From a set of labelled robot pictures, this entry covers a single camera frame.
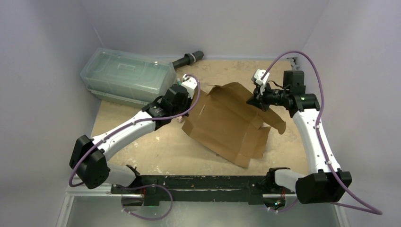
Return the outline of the brown cardboard box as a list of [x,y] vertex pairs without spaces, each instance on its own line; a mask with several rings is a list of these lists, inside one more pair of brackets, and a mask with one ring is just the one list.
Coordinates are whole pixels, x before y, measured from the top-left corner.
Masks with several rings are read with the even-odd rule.
[[182,130],[229,162],[248,168],[251,159],[263,157],[270,130],[286,130],[286,122],[273,110],[247,104],[252,97],[238,82],[201,91]]

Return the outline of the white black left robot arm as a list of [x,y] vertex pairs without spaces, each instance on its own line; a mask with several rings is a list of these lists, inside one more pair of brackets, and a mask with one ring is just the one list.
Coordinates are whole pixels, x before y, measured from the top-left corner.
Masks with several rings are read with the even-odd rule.
[[163,96],[145,105],[133,117],[101,135],[77,138],[70,158],[70,187],[94,189],[105,182],[123,186],[128,193],[140,190],[139,173],[131,166],[112,167],[108,161],[120,150],[149,133],[188,115],[200,98],[200,88],[190,79],[172,85]]

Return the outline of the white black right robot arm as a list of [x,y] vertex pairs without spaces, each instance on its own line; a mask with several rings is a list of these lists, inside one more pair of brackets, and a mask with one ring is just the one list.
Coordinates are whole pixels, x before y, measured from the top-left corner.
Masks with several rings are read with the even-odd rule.
[[321,109],[318,99],[315,94],[305,92],[304,72],[285,71],[283,85],[277,89],[271,88],[268,77],[267,71],[256,70],[252,76],[256,88],[247,104],[263,111],[272,105],[288,110],[301,136],[309,174],[296,173],[287,167],[270,168],[264,185],[270,192],[287,188],[296,193],[302,204],[338,202],[345,193],[338,180],[349,187],[352,176],[350,172],[342,171],[330,149],[318,117]]

